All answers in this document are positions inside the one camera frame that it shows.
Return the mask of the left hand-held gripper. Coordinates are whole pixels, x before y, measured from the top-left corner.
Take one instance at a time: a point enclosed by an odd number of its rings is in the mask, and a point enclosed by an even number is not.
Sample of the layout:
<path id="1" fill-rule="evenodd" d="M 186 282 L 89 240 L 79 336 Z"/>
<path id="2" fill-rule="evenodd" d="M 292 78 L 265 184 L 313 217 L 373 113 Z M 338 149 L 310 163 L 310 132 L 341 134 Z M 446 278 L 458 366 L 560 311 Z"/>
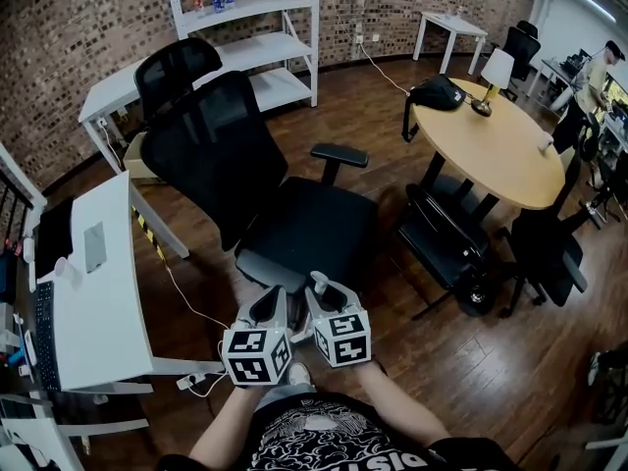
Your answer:
<path id="1" fill-rule="evenodd" d="M 224 331 L 222 358 L 237 387 L 276 386 L 291 360 L 288 295 L 281 286 L 266 288 L 241 306 L 235 330 Z"/>

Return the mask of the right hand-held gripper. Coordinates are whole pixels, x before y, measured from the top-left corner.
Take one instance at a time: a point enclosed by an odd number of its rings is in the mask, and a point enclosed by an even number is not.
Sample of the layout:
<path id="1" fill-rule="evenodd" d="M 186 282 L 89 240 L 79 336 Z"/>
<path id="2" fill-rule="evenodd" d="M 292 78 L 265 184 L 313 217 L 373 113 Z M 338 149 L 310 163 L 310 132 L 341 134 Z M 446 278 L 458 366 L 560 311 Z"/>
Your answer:
<path id="1" fill-rule="evenodd" d="M 356 365 L 371 360 L 372 339 L 368 313 L 358 294 L 335 281 L 329 281 L 323 303 L 320 295 L 306 287 L 305 298 L 312 317 L 315 344 L 332 368 Z"/>

